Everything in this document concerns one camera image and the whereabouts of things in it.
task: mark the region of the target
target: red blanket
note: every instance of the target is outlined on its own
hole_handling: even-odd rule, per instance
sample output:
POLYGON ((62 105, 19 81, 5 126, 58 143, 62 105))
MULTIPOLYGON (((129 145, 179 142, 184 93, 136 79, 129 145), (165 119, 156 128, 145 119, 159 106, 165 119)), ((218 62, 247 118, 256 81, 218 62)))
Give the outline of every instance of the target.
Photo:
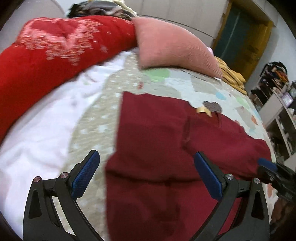
MULTIPOLYGON (((111 240, 186 241, 209 216, 213 200, 193 165, 203 151, 224 173, 255 177, 265 141, 224 115, 196 114, 188 102, 125 92, 116 153, 106 165, 111 240)), ((236 200, 222 232, 239 205, 236 200)))
POLYGON ((110 16, 35 18, 0 55, 0 142, 52 89, 136 46, 132 22, 110 16))

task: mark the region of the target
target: blue gripper pad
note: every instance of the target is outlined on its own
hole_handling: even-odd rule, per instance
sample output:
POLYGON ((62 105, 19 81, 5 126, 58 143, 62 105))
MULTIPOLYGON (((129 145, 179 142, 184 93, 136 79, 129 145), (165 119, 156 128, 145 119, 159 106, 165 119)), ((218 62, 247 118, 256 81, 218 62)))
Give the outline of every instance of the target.
POLYGON ((259 158, 257 163, 259 166, 263 166, 272 172, 277 172, 277 170, 278 170, 278 168, 274 162, 268 161, 265 158, 259 158))
POLYGON ((72 182, 71 196, 73 199, 83 196, 91 178, 100 164, 100 154, 96 150, 91 150, 81 164, 84 165, 72 182))
POLYGON ((223 196, 222 184, 198 152, 194 155, 194 165, 211 197, 219 201, 223 196))

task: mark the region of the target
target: metal screw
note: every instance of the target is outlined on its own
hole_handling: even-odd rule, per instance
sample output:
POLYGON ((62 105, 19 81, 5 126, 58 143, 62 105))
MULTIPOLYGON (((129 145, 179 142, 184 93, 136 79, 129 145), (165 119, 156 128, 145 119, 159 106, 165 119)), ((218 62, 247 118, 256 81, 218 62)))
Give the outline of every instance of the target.
POLYGON ((257 184, 259 184, 260 183, 259 178, 254 178, 254 182, 256 182, 257 184))
POLYGON ((37 183, 37 182, 40 181, 40 179, 41 179, 41 177, 35 177, 35 178, 33 179, 33 182, 37 183))
POLYGON ((233 175, 230 174, 230 173, 229 174, 226 174, 226 178, 229 179, 229 180, 232 180, 233 179, 233 175))
POLYGON ((63 172, 61 175, 60 175, 61 178, 67 178, 68 177, 68 173, 67 172, 63 172))

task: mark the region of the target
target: patterned bedspread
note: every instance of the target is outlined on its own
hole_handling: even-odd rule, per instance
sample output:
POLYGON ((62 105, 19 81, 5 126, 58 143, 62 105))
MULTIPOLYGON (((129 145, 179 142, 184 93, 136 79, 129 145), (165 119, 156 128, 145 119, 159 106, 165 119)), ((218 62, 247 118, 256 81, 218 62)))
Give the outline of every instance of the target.
MULTIPOLYGON (((70 171, 91 149, 99 151, 100 166, 84 196, 78 199, 77 203, 104 240, 109 240, 105 220, 104 166, 108 157, 114 152, 123 91, 179 98, 188 101, 195 108, 204 105, 211 111, 220 112, 238 122, 250 136, 265 140, 275 161, 260 116, 247 96, 222 81, 189 70, 178 68, 140 70, 137 55, 133 53, 127 57, 124 69, 109 77, 100 98, 84 113, 73 133, 69 147, 70 158, 63 168, 65 171, 70 171)), ((59 203, 55 201, 55 204, 65 229, 71 232, 69 224, 61 215, 59 203)))

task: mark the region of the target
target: white sheet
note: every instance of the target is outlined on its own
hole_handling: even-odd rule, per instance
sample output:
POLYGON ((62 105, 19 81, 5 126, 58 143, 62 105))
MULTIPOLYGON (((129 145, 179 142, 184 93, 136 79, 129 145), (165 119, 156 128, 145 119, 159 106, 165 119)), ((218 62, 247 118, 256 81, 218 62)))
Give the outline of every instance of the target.
POLYGON ((130 53, 121 52, 102 65, 92 66, 52 91, 28 110, 6 136, 0 148, 0 210, 21 238, 33 178, 51 179, 69 171, 61 168, 79 118, 100 96, 105 80, 123 68, 130 53))

